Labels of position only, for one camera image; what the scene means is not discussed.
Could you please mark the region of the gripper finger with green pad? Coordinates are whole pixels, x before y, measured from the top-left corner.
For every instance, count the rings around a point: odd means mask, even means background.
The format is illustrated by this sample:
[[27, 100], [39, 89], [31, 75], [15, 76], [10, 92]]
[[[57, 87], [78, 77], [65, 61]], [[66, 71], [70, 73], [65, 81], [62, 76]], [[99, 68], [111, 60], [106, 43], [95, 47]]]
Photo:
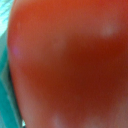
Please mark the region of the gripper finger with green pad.
[[4, 128], [23, 128], [10, 75], [6, 33], [0, 37], [0, 115]]

